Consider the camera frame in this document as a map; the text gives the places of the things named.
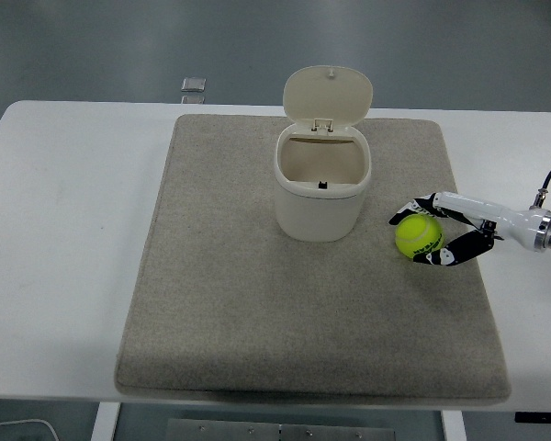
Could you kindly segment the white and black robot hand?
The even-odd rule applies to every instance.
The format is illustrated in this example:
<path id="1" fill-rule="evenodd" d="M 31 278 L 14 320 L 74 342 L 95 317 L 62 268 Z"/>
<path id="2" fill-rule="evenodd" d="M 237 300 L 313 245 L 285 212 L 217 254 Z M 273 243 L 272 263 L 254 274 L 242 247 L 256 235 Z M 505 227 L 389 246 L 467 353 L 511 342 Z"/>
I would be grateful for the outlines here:
<path id="1" fill-rule="evenodd" d="M 389 223 L 397 225 L 413 214 L 451 218 L 474 228 L 436 251 L 416 254 L 416 263 L 457 266 L 490 251 L 499 239 L 513 239 L 530 251 L 545 250 L 542 209 L 514 211 L 482 199 L 437 192 L 408 202 Z"/>

